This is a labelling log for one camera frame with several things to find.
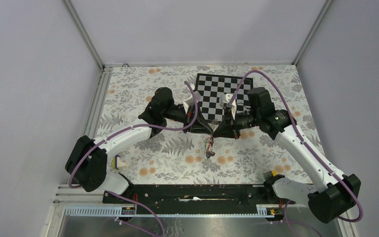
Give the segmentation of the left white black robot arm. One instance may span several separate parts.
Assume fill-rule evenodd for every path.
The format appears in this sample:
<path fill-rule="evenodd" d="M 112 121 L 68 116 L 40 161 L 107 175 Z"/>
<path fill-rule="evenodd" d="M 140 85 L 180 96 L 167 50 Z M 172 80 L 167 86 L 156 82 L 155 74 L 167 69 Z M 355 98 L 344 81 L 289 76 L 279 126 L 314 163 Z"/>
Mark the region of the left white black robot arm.
<path fill-rule="evenodd" d="M 175 104 L 170 88 L 158 88 L 145 110 L 131 125 L 107 138 L 80 137 L 65 165 L 65 170 L 70 175 L 69 187 L 83 188 L 86 192 L 109 191 L 120 202 L 129 202 L 133 198 L 131 182 L 121 174 L 107 171 L 109 158 L 114 158 L 136 143 L 153 138 L 163 130 L 169 130 L 167 120 L 183 124 L 183 127 L 172 128 L 171 131 L 213 133 L 197 103 L 200 100 L 199 93 L 193 90 L 190 92 L 190 98 L 181 104 Z"/>

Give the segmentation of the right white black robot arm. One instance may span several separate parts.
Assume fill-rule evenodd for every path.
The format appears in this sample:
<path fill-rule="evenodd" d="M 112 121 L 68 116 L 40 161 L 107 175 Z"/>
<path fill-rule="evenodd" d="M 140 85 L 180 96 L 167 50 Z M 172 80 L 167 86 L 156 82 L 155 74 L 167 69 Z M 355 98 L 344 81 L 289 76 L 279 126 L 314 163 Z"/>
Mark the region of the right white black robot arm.
<path fill-rule="evenodd" d="M 225 109 L 214 138 L 238 139 L 241 130 L 258 127 L 273 141 L 281 145 L 303 168 L 311 184 L 292 181 L 283 175 L 267 178 L 263 196 L 269 203 L 281 198 L 308 206 L 312 214 L 322 223 L 329 223 L 356 205 L 361 181 L 355 175 L 346 175 L 331 164 L 306 138 L 294 119 L 286 110 L 276 110 L 269 92 L 264 87 L 247 93 L 250 109 L 233 114 Z"/>

